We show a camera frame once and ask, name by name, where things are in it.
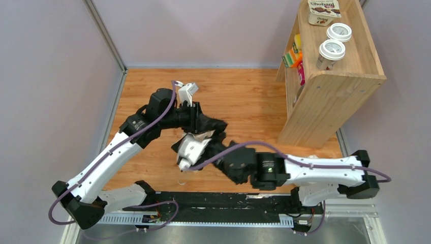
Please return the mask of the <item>black and beige folding umbrella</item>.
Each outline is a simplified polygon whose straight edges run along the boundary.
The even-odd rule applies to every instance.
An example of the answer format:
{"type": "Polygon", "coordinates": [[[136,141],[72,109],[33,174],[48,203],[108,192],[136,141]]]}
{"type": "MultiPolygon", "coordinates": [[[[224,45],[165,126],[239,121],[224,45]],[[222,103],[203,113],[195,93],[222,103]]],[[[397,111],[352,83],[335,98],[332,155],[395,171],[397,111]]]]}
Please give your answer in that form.
{"type": "MultiPolygon", "coordinates": [[[[209,144],[207,145],[207,147],[205,148],[205,151],[203,152],[201,158],[198,160],[198,162],[192,166],[199,166],[201,164],[203,164],[204,161],[210,159],[211,157],[221,153],[222,151],[227,149],[227,146],[225,146],[223,144],[224,139],[226,138],[226,133],[222,132],[220,134],[215,134],[213,131],[210,132],[205,132],[205,133],[201,133],[201,134],[193,134],[196,138],[199,139],[204,139],[204,138],[211,138],[211,141],[209,142],[209,144]]],[[[179,139],[176,143],[174,143],[171,148],[174,152],[178,152],[178,147],[179,147],[179,143],[182,140],[179,139]]]]}

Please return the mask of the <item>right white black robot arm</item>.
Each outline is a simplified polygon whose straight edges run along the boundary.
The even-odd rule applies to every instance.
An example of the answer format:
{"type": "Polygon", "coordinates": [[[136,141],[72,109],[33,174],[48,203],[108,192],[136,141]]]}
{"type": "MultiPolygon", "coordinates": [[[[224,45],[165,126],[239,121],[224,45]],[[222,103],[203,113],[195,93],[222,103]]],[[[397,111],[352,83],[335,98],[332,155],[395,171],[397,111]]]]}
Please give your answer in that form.
{"type": "Polygon", "coordinates": [[[212,143],[205,154],[236,184],[250,182],[254,189],[273,191],[283,185],[296,185],[291,191],[296,206],[315,206],[345,195],[348,199],[368,199],[380,190],[374,175],[367,172],[366,151],[345,158],[311,159],[283,154],[265,144],[272,152],[257,152],[243,143],[229,146],[212,143]]]}

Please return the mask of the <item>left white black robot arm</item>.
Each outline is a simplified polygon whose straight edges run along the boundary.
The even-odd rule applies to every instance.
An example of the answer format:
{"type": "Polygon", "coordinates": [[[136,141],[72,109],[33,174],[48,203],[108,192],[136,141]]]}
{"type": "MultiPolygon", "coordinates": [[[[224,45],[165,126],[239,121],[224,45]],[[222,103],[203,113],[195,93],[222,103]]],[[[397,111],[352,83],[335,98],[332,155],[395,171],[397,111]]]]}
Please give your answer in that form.
{"type": "Polygon", "coordinates": [[[160,88],[148,104],[127,117],[107,147],[79,174],[52,186],[56,203],[61,204],[81,229],[94,226],[106,213],[139,206],[151,195],[144,181],[105,191],[106,183],[123,165],[158,139],[163,130],[180,128],[184,137],[173,145],[177,165],[185,171],[203,160],[205,148],[223,134],[227,123],[206,116],[198,102],[192,101],[195,89],[160,88]]]}

